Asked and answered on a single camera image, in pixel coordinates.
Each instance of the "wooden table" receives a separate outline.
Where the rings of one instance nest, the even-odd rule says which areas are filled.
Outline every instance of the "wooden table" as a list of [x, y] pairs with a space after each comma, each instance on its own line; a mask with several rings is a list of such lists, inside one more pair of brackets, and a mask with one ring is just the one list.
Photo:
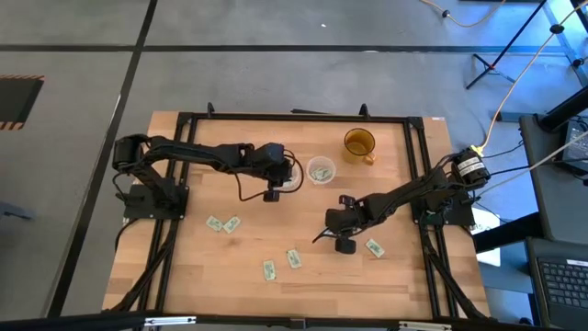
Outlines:
[[[177, 112], [153, 113], [149, 135], [173, 138]], [[450, 152], [447, 126], [441, 118], [424, 119], [433, 164]], [[376, 164], [349, 165], [341, 152], [345, 133], [355, 127], [376, 138]], [[199, 120], [195, 143], [284, 143], [306, 166], [316, 155], [336, 163], [337, 174], [325, 186], [309, 180], [278, 203], [261, 198], [240, 202], [234, 176], [191, 165], [186, 218], [180, 223], [164, 310], [166, 313], [306, 316], [346, 318], [431, 318], [424, 259], [417, 227], [408, 205], [356, 237], [352, 256], [334, 251], [334, 241], [311, 240], [324, 229], [324, 213], [339, 208], [338, 197], [386, 192], [411, 179], [402, 126], [389, 123]], [[154, 165], [164, 172], [166, 162]], [[243, 195], [266, 188], [265, 181], [240, 176]], [[223, 222], [233, 215], [241, 225], [216, 233], [205, 224], [214, 215]], [[133, 224], [120, 239], [104, 308], [120, 301], [145, 268], [154, 221]], [[445, 227], [452, 274], [478, 309], [488, 314], [480, 269], [469, 235]], [[375, 258], [365, 247], [373, 238], [386, 250]], [[286, 251], [300, 252], [302, 268], [291, 269]], [[265, 281], [262, 264], [274, 260], [277, 279]], [[153, 307], [155, 277], [148, 307]], [[437, 275], [441, 311], [447, 314], [443, 281]]]

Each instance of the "amber mug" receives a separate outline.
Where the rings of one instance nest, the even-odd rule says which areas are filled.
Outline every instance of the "amber mug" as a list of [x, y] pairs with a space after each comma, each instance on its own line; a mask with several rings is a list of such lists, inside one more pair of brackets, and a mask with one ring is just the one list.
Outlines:
[[355, 128], [350, 130], [344, 138], [345, 149], [343, 159], [351, 164], [364, 162], [373, 165], [376, 161], [374, 148], [376, 139], [368, 130]]

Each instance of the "tripod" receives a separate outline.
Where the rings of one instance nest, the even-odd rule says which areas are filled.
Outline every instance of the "tripod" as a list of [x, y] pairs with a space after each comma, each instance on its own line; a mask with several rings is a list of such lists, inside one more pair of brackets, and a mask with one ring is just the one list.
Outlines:
[[473, 81], [471, 81], [471, 83], [469, 83], [466, 86], [466, 89], [470, 89], [472, 86], [474, 86], [474, 84], [478, 83], [478, 81], [481, 80], [481, 78], [483, 76], [485, 76], [486, 74], [498, 74], [499, 76], [507, 79], [511, 83], [515, 82], [515, 80], [513, 78], [511, 78], [510, 76], [508, 76], [507, 74], [503, 74], [503, 73], [499, 72], [498, 70], [496, 70], [496, 65], [503, 58], [503, 56], [506, 54], [508, 49], [510, 49], [511, 46], [513, 46], [513, 43], [515, 42], [515, 40], [521, 35], [521, 33], [523, 33], [526, 26], [529, 24], [529, 22], [531, 22], [533, 17], [535, 17], [535, 15], [539, 12], [539, 10], [543, 7], [543, 5], [546, 2], [547, 2], [547, 0], [541, 1], [539, 6], [537, 6], [535, 11], [533, 12], [533, 14], [531, 14], [531, 16], [526, 20], [525, 24], [523, 24], [523, 26], [516, 32], [514, 37], [509, 41], [508, 45], [506, 45], [506, 47], [504, 47], [503, 51], [500, 52], [500, 55], [498, 55], [498, 57], [496, 58], [496, 60], [494, 60], [494, 62], [492, 64], [488, 63], [487, 61], [482, 59], [481, 56], [474, 53], [474, 58], [476, 58], [478, 61], [480, 61], [481, 63], [484, 64], [484, 71], [481, 74], [479, 74]]

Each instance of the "keyboard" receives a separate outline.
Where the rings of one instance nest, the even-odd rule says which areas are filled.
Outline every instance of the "keyboard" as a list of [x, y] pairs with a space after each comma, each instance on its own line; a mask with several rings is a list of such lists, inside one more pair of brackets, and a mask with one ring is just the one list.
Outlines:
[[537, 261], [550, 304], [588, 309], [588, 262], [564, 258]]

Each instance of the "mug handle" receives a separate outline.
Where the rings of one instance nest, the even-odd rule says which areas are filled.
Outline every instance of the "mug handle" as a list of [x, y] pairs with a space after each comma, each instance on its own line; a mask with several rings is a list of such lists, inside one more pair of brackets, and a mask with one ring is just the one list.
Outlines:
[[366, 164], [368, 164], [369, 166], [373, 166], [374, 162], [376, 162], [376, 155], [373, 153], [370, 153], [370, 154], [364, 156], [364, 162]]

